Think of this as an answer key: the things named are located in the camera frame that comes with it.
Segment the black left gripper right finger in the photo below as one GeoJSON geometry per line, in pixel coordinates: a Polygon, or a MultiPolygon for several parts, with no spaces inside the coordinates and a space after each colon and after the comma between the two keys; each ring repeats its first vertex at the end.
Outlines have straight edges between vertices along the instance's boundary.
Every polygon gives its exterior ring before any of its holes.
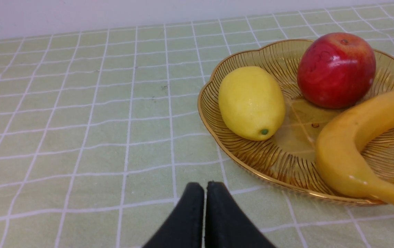
{"type": "Polygon", "coordinates": [[[206,248],[274,248],[250,221],[222,182],[208,182],[206,248]]]}

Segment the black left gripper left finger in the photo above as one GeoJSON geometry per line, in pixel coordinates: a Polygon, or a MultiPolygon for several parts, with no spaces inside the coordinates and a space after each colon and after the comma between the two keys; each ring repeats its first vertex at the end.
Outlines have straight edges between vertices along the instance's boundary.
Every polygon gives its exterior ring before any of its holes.
{"type": "Polygon", "coordinates": [[[144,248],[201,248],[204,190],[188,183],[176,207],[144,248]]]}

